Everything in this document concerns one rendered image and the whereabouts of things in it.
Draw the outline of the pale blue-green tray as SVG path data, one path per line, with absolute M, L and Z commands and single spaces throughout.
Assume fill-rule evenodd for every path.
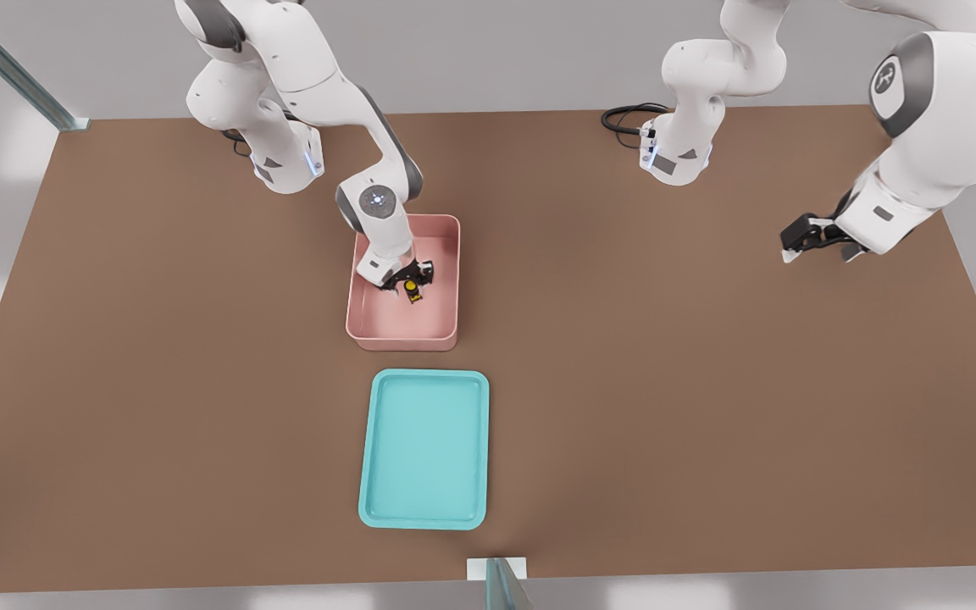
M 473 530 L 487 510 L 491 385 L 477 371 L 383 369 L 369 390 L 358 513 L 369 528 Z

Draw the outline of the pink box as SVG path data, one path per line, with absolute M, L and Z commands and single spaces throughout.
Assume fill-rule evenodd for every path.
M 461 227 L 446 213 L 409 216 L 419 260 L 435 266 L 433 282 L 410 302 L 403 290 L 384 292 L 350 273 L 346 331 L 368 351 L 449 351 L 457 343 Z

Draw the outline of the silver frame post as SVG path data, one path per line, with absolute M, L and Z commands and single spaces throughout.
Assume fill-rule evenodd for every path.
M 40 85 L 3 46 L 0 46 L 0 77 L 32 108 L 61 132 L 82 132 L 90 127 L 86 117 L 74 116 L 55 96 Z
M 527 558 L 469 558 L 466 579 L 483 580 L 485 610 L 534 610 L 523 587 Z

